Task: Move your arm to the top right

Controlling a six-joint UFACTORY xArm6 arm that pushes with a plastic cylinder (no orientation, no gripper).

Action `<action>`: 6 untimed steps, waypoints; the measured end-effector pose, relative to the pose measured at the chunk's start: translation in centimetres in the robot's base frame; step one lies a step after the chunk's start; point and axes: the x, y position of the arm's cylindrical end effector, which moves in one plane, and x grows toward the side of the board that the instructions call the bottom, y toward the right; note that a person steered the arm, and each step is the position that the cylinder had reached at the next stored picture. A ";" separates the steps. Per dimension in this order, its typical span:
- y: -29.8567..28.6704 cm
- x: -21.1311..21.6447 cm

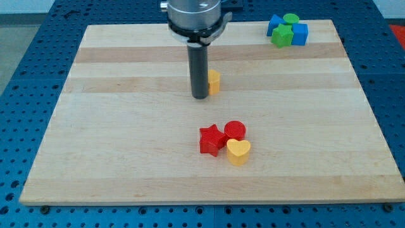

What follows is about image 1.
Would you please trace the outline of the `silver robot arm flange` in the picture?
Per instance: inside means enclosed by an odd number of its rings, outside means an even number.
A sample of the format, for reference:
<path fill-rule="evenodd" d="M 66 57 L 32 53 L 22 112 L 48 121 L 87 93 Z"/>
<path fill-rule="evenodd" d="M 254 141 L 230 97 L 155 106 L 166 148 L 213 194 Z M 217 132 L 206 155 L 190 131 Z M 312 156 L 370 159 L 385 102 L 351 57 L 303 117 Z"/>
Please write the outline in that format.
<path fill-rule="evenodd" d="M 232 20 L 231 12 L 221 12 L 220 0 L 166 0 L 159 7 L 172 37 L 193 48 L 210 45 Z"/>

